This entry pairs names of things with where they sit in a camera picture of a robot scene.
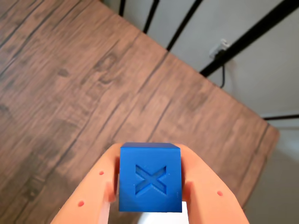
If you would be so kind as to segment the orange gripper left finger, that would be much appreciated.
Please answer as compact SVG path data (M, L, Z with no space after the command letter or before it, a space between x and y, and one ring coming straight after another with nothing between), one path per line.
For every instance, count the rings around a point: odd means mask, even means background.
M52 224L107 224L110 204L116 200L120 169L120 143L113 144L96 161Z

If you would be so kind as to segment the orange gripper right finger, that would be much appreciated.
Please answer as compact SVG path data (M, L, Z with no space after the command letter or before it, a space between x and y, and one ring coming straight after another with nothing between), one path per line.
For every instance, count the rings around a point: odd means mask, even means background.
M247 224L233 192L190 148L180 144L182 200L191 224Z

